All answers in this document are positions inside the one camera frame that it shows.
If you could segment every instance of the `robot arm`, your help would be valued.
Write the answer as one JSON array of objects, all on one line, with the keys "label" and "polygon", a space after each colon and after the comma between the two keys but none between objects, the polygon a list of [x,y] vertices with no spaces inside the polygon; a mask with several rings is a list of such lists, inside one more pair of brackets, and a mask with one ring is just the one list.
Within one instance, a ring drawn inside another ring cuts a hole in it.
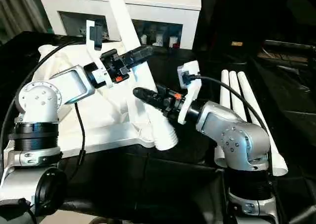
[{"label": "robot arm", "polygon": [[200,79],[185,80],[199,74],[196,61],[178,68],[180,86],[188,90],[184,97],[164,87],[158,93],[136,88],[133,93],[144,102],[163,111],[166,117],[177,117],[195,124],[196,130],[215,140],[225,152],[229,174],[228,197],[236,219],[240,216],[266,216],[278,223],[276,200],[270,190],[267,154],[270,140],[259,126],[243,121],[234,111],[212,101],[199,105]]},{"label": "robot arm", "polygon": [[[47,81],[30,82],[19,91],[16,105],[21,114],[9,135],[14,149],[9,151],[0,184],[0,222],[5,218],[10,224],[28,224],[60,207],[67,178],[57,168],[62,157],[57,144],[58,109],[94,94],[101,86],[110,87],[126,80],[129,69],[151,54],[150,47],[139,47],[120,56],[111,50],[99,59],[102,70],[94,62],[84,67],[74,66]],[[100,71],[108,77],[102,79]]]}]

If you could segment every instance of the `white pipe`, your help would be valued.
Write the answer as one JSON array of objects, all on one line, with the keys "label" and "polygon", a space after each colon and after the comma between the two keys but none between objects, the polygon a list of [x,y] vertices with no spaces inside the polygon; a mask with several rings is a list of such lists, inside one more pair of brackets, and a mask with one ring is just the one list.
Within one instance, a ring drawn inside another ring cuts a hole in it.
[{"label": "white pipe", "polygon": [[[140,46],[135,28],[129,16],[124,0],[109,0],[113,16],[117,23],[118,31],[126,51]],[[147,62],[134,67],[133,72],[137,86],[157,91],[156,84],[150,72]],[[178,143],[174,128],[160,111],[150,105],[144,104],[149,120],[153,128],[155,146],[158,150],[168,150]]]},{"label": "white pipe", "polygon": [[[232,89],[234,89],[238,94],[240,94],[237,73],[235,71],[229,72],[229,83]],[[244,120],[247,122],[247,117],[245,113],[245,108],[240,99],[238,99],[235,95],[232,94],[232,105],[233,110]]]},{"label": "white pipe", "polygon": [[[221,81],[229,86],[229,74],[227,70],[222,71]],[[231,108],[230,92],[224,87],[221,87],[219,104],[226,108]],[[217,145],[217,147],[214,150],[214,162],[216,165],[220,167],[227,167],[225,153],[222,147],[219,145]]]},{"label": "white pipe", "polygon": [[[221,81],[229,86],[230,82],[229,82],[229,74],[227,70],[222,71]],[[219,104],[226,108],[229,108],[229,109],[231,108],[230,92],[224,87],[221,87]]]},{"label": "white pipe", "polygon": [[[255,98],[255,95],[251,89],[251,86],[249,84],[249,81],[245,75],[244,72],[238,73],[238,79],[240,82],[240,86],[242,89],[242,93],[244,98],[247,100],[247,102],[255,109],[255,111],[258,113],[260,118],[262,119],[264,125],[267,128],[267,132],[270,138],[270,145],[271,145],[271,152],[272,152],[272,165],[273,165],[273,175],[274,176],[283,176],[288,172],[287,165],[285,163],[284,158],[279,154],[277,150],[276,143],[271,135],[271,132],[269,130],[269,127],[266,123],[265,118],[263,117],[263,114],[261,112],[261,109],[259,107],[259,104]],[[251,120],[254,124],[260,125],[258,120],[254,117],[254,115],[249,111]]]}]

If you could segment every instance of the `black table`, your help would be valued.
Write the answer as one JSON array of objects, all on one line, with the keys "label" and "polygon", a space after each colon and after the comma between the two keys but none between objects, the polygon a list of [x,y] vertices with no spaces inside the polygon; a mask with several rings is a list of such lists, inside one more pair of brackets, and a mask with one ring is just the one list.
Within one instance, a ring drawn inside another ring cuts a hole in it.
[{"label": "black table", "polygon": [[[38,61],[38,47],[60,45],[70,38],[23,32],[0,47],[0,118],[18,84]],[[316,107],[309,95],[302,94],[289,78],[257,58],[214,63],[208,53],[155,47],[149,66],[157,83],[180,91],[176,68],[195,59],[202,75],[219,79],[223,69],[242,70],[248,75],[277,147],[288,163],[289,173],[276,179],[286,216],[290,220],[310,210],[296,223],[316,222],[316,140],[313,130],[306,130],[316,125]],[[218,102],[219,86],[203,85],[199,99]],[[169,151],[133,145],[87,154],[69,185],[62,208],[143,223],[205,223],[201,211],[207,206],[213,220],[222,220],[223,174],[213,163],[214,142],[190,125],[173,125],[179,144]],[[67,175],[73,172],[76,161],[76,157],[62,160]]]}]

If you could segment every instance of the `white cabinet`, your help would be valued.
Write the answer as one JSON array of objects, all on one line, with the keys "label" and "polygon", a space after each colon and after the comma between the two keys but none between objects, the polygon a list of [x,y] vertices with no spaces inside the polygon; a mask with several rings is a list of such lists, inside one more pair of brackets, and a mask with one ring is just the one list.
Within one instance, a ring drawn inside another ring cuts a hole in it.
[{"label": "white cabinet", "polygon": [[[139,37],[163,29],[167,40],[178,37],[180,48],[192,49],[201,0],[124,0]],[[84,34],[86,19],[104,22],[104,37],[119,41],[119,32],[108,0],[41,0],[55,34]]]}]

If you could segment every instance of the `curtain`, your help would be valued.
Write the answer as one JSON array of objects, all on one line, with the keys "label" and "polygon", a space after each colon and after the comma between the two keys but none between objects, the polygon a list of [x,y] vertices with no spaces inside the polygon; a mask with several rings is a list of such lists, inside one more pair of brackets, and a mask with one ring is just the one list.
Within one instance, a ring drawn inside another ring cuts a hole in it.
[{"label": "curtain", "polygon": [[10,38],[23,31],[46,32],[45,22],[33,0],[0,0],[0,19]]}]

